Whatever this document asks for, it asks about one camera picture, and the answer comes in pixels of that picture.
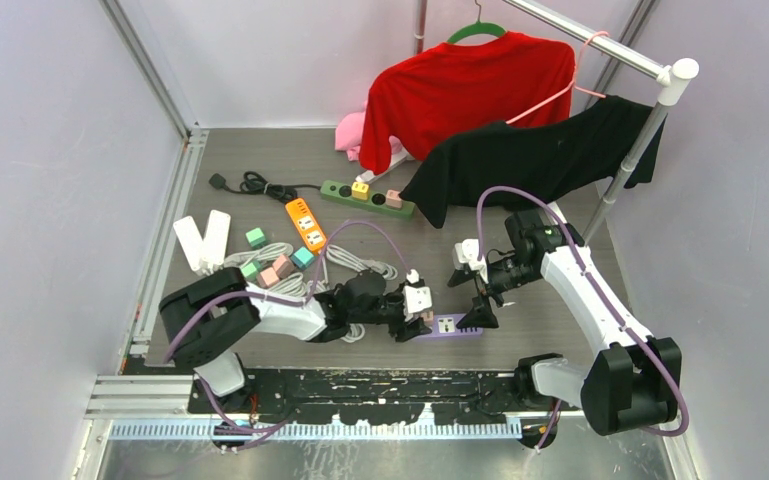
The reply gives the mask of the green power strip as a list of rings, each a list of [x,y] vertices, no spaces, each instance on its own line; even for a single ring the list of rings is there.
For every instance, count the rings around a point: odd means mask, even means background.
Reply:
[[[360,182],[325,181],[319,191],[327,201],[395,218],[408,219],[415,211],[415,204],[402,199],[399,191],[379,192]]]

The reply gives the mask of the purple power strip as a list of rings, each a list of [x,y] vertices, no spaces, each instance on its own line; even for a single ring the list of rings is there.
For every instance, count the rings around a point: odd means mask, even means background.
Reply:
[[[464,314],[435,315],[431,324],[431,331],[417,337],[417,340],[450,340],[479,337],[483,334],[482,328],[458,328],[457,324],[463,317]]]

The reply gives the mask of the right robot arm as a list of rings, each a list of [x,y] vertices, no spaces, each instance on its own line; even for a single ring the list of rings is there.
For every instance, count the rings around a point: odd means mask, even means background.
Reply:
[[[570,224],[545,222],[529,210],[511,214],[505,227],[512,249],[499,260],[480,257],[476,239],[453,248],[449,286],[471,281],[477,291],[460,327],[497,327],[493,309],[503,305],[505,292],[545,281],[560,295],[594,355],[588,367],[557,353],[520,359],[512,384],[518,403],[537,411],[560,400],[581,409],[602,436],[675,420],[682,364],[675,341],[654,337],[619,303]]]

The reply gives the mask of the yellow plug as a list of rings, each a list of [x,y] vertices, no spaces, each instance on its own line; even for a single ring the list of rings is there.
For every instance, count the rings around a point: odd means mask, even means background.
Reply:
[[[370,197],[369,185],[364,182],[355,181],[350,187],[351,197],[360,202],[367,202]]]

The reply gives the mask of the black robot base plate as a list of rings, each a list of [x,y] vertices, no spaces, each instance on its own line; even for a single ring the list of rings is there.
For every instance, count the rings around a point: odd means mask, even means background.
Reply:
[[[539,416],[553,403],[527,398],[520,377],[498,370],[296,369],[244,370],[243,387],[210,403],[199,381],[187,405],[192,414],[255,414],[258,420],[372,426],[418,422],[428,409],[437,426],[497,424],[520,413]]]

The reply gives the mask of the orange power strip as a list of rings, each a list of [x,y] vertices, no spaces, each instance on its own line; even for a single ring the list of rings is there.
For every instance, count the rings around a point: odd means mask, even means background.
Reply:
[[[309,205],[303,198],[297,198],[287,202],[285,210],[305,247],[318,255],[325,246],[327,238]]]

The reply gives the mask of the large white power strip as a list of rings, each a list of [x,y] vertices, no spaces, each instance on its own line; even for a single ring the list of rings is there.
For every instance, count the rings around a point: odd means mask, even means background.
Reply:
[[[200,251],[200,266],[206,274],[212,274],[224,265],[231,216],[228,213],[211,210]]]

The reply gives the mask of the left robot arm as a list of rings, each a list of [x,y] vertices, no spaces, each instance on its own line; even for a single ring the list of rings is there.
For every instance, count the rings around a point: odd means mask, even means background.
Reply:
[[[384,325],[397,342],[429,333],[432,294],[418,272],[410,271],[393,291],[386,286],[381,274],[365,270],[310,298],[293,297],[257,287],[226,268],[161,300],[169,340],[164,359],[192,370],[217,405],[237,413],[250,403],[252,388],[231,348],[248,333],[310,343],[341,339],[354,325]]]

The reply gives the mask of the small white power strip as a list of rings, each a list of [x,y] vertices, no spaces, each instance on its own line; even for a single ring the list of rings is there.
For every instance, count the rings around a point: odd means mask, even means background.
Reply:
[[[190,270],[204,274],[202,266],[203,237],[192,216],[186,216],[173,223],[173,231],[180,245]]]

